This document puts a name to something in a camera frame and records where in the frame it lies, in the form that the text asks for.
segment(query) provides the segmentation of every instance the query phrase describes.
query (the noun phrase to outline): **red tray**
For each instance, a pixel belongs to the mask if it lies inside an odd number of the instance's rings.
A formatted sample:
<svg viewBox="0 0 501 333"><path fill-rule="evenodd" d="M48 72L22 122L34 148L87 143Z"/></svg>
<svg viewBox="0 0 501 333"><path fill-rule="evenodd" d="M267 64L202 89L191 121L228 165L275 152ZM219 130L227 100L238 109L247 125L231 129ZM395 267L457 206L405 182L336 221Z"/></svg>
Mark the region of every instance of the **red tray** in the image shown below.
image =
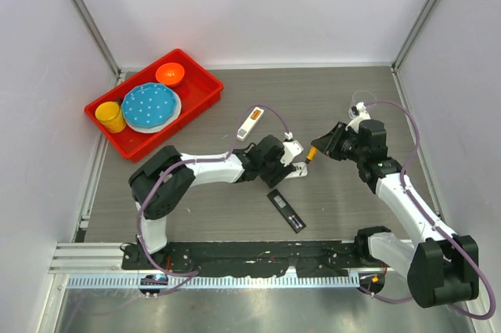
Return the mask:
<svg viewBox="0 0 501 333"><path fill-rule="evenodd" d="M147 82L155 82L155 72L164 63L179 63L185 68L184 80L179 86L172 89L179 95L182 103L179 118L160 132L153 134L139 133L129 127L126 127L120 133L109 133L94 116L98 105L108 101L122 100L125 94L134 87ZM224 85L216 77L204 70L181 49L175 49L149 67L134 74L115 89L88 104L85 107L85 113L94 121L122 157L137 162L161 145L166 139L173 136L179 129L185 127L194 118L202 114L207 108L218 102L221 99L223 89Z"/></svg>

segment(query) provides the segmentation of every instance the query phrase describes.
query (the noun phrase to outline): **yellow cup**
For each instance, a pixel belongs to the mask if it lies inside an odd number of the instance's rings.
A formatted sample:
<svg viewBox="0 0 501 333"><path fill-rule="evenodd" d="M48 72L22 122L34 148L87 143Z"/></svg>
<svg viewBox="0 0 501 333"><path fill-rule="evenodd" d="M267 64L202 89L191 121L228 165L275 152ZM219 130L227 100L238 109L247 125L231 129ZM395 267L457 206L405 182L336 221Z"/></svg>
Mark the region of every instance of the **yellow cup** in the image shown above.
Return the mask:
<svg viewBox="0 0 501 333"><path fill-rule="evenodd" d="M99 123L104 125L111 133L122 132L127 125L117 102L101 103L96 108L94 115Z"/></svg>

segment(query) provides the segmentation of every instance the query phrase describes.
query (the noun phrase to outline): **blue plate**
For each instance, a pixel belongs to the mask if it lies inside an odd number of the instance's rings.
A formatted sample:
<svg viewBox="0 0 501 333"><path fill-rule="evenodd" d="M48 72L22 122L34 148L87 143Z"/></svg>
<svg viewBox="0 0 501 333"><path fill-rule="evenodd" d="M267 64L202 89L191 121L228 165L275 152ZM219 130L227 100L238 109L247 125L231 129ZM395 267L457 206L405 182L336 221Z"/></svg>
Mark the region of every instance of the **blue plate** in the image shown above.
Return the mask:
<svg viewBox="0 0 501 333"><path fill-rule="evenodd" d="M122 112L127 122L151 128L165 123L174 113L175 104L172 90L165 85L148 82L127 93L122 102Z"/></svg>

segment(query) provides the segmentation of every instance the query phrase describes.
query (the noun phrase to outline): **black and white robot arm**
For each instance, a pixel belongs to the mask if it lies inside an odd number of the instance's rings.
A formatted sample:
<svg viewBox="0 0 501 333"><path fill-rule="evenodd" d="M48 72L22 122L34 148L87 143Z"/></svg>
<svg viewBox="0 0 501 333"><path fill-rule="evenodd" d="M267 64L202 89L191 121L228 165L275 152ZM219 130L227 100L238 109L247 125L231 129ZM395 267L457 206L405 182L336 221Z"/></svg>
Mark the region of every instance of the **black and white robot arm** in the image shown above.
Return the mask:
<svg viewBox="0 0 501 333"><path fill-rule="evenodd" d="M173 146L160 149L129 179L138 210L161 172L177 162L191 162L172 171L144 211L140 224L146 250L153 254L167 245L167 215L189 188L216 182L241 183L258 176L270 188L274 188L296 171L297 166L292 162L302 151L303 147L298 141L291 138L280 141L271 135L246 149L235 149L224 161L222 159L226 154L183 154Z"/></svg>
<svg viewBox="0 0 501 333"><path fill-rule="evenodd" d="M314 139L312 146L337 161L357 164L360 179L393 211L409 235L413 246L400 241L385 227L359 231L361 257L380 260L407 280L409 290L422 307L475 299L478 275L467 261L437 232L440 227L478 263L478 246L470 236L458 236L414 190L402 166L387 155L386 130L381 121L370 118L363 103L352 108L355 118L338 122L332 131ZM431 224L418 210L408 191L427 213Z"/></svg>

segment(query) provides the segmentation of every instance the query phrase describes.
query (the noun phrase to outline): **floor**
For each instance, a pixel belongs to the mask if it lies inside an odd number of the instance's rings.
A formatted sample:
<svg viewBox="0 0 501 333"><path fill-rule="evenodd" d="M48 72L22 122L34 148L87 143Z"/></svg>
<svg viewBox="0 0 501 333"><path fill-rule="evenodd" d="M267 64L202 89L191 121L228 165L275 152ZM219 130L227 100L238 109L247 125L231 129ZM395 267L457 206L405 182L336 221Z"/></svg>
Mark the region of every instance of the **floor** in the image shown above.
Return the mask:
<svg viewBox="0 0 501 333"><path fill-rule="evenodd" d="M389 273L382 294L400 299L406 289L401 277ZM474 332L470 319L446 306L390 305L354 288L182 290L149 300L138 293L68 290L56 332Z"/></svg>
<svg viewBox="0 0 501 333"><path fill-rule="evenodd" d="M399 100L388 67L305 68L212 71L225 84L222 99L165 144L188 154L220 154L229 149L240 113L251 104L274 107L288 122L305 149L338 121L349 121L351 95L369 90L378 99ZM385 123L390 155L401 163L413 148L404 115L377 105L373 118ZM283 128L265 112L247 141L258 142ZM126 161L108 146L85 241L133 241L135 206L128 177L140 166ZM431 204L422 169L409 172L416 189ZM211 184L189 190L168 216L171 241L280 241L351 239L358 229L385 225L406 237L390 209L360 181L355 164L336 162L321 154L308 166L308 176L278 185L305 221L296 234L272 206L268 187L256 179L240 184Z"/></svg>

